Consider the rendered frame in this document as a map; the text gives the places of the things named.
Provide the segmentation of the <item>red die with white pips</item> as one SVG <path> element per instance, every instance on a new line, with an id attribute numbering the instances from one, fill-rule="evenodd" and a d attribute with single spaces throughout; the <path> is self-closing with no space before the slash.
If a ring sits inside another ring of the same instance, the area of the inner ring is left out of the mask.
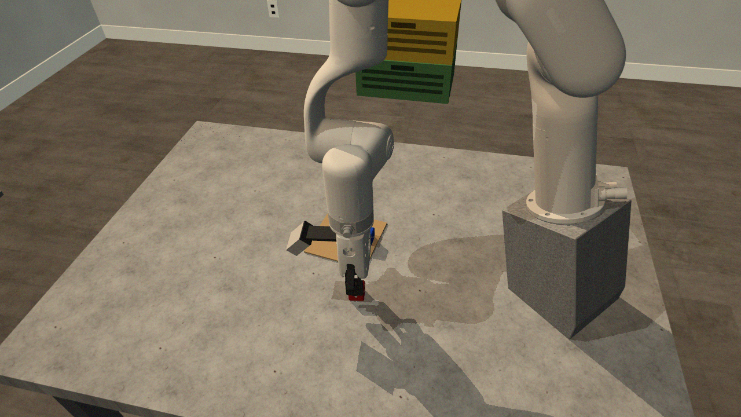
<path id="1" fill-rule="evenodd" d="M 364 281 L 363 281 L 363 289 L 364 289 L 363 296 L 359 296 L 359 295 L 352 296 L 352 295 L 349 295 L 349 300 L 350 301 L 364 301 L 364 297 L 365 297 L 365 282 Z"/>

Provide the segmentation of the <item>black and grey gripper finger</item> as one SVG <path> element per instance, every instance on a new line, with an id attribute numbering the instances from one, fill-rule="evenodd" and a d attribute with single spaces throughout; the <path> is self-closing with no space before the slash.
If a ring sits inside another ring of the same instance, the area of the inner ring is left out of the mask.
<path id="1" fill-rule="evenodd" d="M 346 295 L 352 295 L 352 296 L 363 296 L 364 289 L 363 289 L 363 280 L 362 278 L 354 278 L 355 274 L 355 266 L 353 264 L 347 264 L 347 270 L 345 272 L 345 291 Z"/>

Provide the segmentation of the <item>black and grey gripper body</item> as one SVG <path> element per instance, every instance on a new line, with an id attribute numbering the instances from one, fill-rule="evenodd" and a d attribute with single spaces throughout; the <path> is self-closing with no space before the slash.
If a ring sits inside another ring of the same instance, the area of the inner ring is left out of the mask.
<path id="1" fill-rule="evenodd" d="M 362 233 L 351 235 L 350 238 L 345 238 L 343 234 L 340 234 L 330 226 L 336 234 L 337 258 L 341 277 L 345 276 L 347 264 L 353 264 L 355 266 L 355 274 L 359 278 L 366 278 L 368 276 L 371 253 L 370 229 L 372 225 Z"/>

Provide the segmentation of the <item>tan flat mat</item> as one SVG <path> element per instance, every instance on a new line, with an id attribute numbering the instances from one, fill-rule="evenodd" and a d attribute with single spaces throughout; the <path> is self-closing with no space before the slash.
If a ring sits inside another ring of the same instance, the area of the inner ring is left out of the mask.
<path id="1" fill-rule="evenodd" d="M 328 214 L 326 215 L 321 225 L 330 226 Z M 374 240 L 370 248 L 370 258 L 374 252 L 374 249 L 376 248 L 382 232 L 386 228 L 386 225 L 387 222 L 374 220 L 374 223 L 372 225 L 372 227 L 374 228 Z M 304 250 L 304 253 L 313 254 L 320 258 L 332 259 L 333 261 L 338 262 L 336 241 L 312 241 L 311 245 Z"/>

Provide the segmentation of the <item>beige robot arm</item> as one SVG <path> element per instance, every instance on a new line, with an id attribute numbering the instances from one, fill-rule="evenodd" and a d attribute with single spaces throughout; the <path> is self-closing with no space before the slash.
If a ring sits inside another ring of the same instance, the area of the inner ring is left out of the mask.
<path id="1" fill-rule="evenodd" d="M 307 153 L 322 163 L 330 226 L 350 238 L 373 224 L 372 182 L 394 136 L 380 122 L 326 118 L 325 97 L 336 80 L 386 59 L 388 0 L 338 1 L 329 0 L 330 56 L 308 87 L 304 126 Z M 621 32 L 604 0 L 495 1 L 529 41 L 535 190 L 527 210 L 553 224 L 590 221 L 605 199 L 628 195 L 596 178 L 598 95 L 625 66 Z M 286 250 L 297 256 L 312 241 L 336 241 L 330 226 L 304 221 Z"/>

